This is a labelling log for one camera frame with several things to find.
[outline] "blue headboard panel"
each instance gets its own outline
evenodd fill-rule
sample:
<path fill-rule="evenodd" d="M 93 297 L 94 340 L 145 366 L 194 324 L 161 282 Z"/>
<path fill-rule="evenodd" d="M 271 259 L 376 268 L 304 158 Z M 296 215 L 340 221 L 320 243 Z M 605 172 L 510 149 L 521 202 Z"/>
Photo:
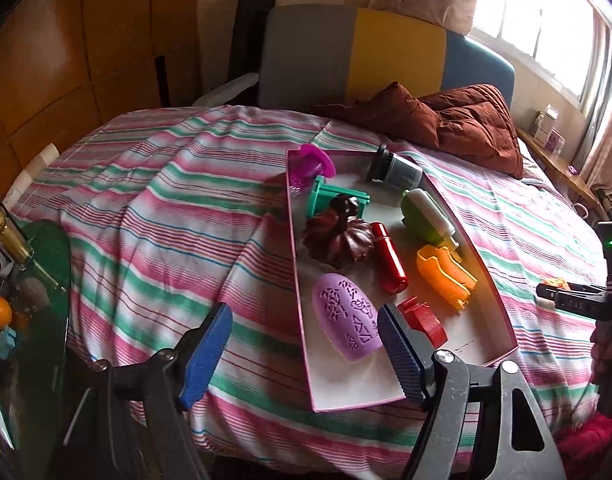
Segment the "blue headboard panel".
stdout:
<path fill-rule="evenodd" d="M 441 90 L 477 83 L 495 85 L 510 107 L 514 91 L 514 67 L 488 47 L 447 30 Z"/>

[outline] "blue gripper pad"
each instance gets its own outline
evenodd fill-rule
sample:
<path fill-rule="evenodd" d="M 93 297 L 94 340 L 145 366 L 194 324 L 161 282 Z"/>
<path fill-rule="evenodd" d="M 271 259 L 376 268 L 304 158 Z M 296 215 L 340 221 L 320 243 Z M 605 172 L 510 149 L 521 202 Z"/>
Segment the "blue gripper pad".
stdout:
<path fill-rule="evenodd" d="M 377 331 L 406 399 L 415 404 L 421 404 L 425 400 L 420 383 L 421 370 L 403 332 L 388 312 L 386 305 L 381 307 L 377 313 Z"/>
<path fill-rule="evenodd" d="M 183 370 L 179 400 L 186 411 L 205 394 L 232 330 L 230 306 L 222 303 L 214 308 L 217 309 L 214 316 L 211 312 L 199 327 L 205 332 Z"/>

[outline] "wooden wall panel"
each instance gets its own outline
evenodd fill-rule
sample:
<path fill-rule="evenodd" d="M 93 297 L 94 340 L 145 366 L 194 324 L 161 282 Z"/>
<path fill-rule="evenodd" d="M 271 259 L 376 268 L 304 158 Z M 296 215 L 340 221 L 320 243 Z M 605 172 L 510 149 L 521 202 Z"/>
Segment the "wooden wall panel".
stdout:
<path fill-rule="evenodd" d="M 83 19 L 93 79 L 151 55 L 150 0 L 83 0 Z"/>
<path fill-rule="evenodd" d="M 159 108 L 159 88 L 152 57 L 93 81 L 102 121 L 142 108 Z"/>
<path fill-rule="evenodd" d="M 73 90 L 37 114 L 10 138 L 17 160 L 26 166 L 52 142 L 60 153 L 101 125 L 90 86 Z"/>
<path fill-rule="evenodd" d="M 6 134 L 87 79 L 81 0 L 21 0 L 0 30 Z"/>
<path fill-rule="evenodd" d="M 197 0 L 152 0 L 151 10 L 156 56 L 197 41 Z"/>
<path fill-rule="evenodd" d="M 166 77 L 171 106 L 190 106 L 201 95 L 199 45 L 192 43 L 167 52 Z"/>
<path fill-rule="evenodd" d="M 22 171 L 13 148 L 9 144 L 0 147 L 0 198 L 6 196 L 8 188 Z"/>

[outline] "green plastic object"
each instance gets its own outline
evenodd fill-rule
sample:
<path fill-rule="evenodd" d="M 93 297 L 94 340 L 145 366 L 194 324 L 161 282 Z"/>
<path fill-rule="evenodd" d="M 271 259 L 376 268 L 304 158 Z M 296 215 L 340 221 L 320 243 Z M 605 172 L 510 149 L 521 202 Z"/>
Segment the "green plastic object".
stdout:
<path fill-rule="evenodd" d="M 454 226 L 425 190 L 417 188 L 406 192 L 401 201 L 401 213 L 404 225 L 418 237 L 435 247 L 446 247 L 451 253 L 457 250 L 459 244 L 452 237 Z"/>
<path fill-rule="evenodd" d="M 357 218 L 361 218 L 364 208 L 371 201 L 371 196 L 363 191 L 357 191 L 356 189 L 346 189 L 345 187 L 337 187 L 326 184 L 324 182 L 324 177 L 321 175 L 315 179 L 315 183 L 312 186 L 312 191 L 308 197 L 308 203 L 306 204 L 306 218 L 311 218 L 317 213 L 321 213 L 324 209 L 326 209 L 326 207 L 328 207 L 330 201 L 341 193 L 354 196 L 357 199 L 359 202 L 359 214 L 357 215 Z"/>

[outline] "white tray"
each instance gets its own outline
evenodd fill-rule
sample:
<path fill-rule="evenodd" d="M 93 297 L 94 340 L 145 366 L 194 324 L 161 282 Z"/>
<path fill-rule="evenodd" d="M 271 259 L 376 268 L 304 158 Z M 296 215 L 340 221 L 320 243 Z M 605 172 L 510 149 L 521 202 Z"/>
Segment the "white tray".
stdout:
<path fill-rule="evenodd" d="M 298 153 L 297 150 L 290 150 L 286 154 L 287 186 Z M 424 176 L 420 187 L 442 206 L 457 229 L 454 238 L 459 243 L 457 252 L 462 258 L 461 265 L 478 282 L 465 310 L 460 312 L 435 292 L 417 271 L 417 250 L 424 243 L 410 234 L 402 224 L 403 215 L 399 206 L 401 193 L 380 182 L 366 182 L 365 176 L 373 154 L 343 151 L 326 153 L 337 169 L 337 176 L 327 179 L 328 184 L 361 190 L 371 196 L 363 219 L 366 222 L 382 222 L 386 226 L 406 269 L 409 286 L 397 296 L 388 296 L 375 281 L 371 262 L 355 264 L 340 273 L 353 280 L 377 309 L 384 303 L 399 304 L 413 296 L 428 303 L 448 335 L 448 342 L 442 348 L 450 349 L 469 364 L 486 365 L 513 352 L 517 348 L 517 340 L 494 283 L 468 235 L 428 179 Z M 338 271 L 310 258 L 301 241 L 309 194 L 309 189 L 297 191 L 289 186 L 295 290 L 312 409 L 315 412 L 332 412 L 403 399 L 404 393 L 385 349 L 380 348 L 360 361 L 350 362 L 332 346 L 317 322 L 311 303 L 312 287 L 322 274 Z"/>

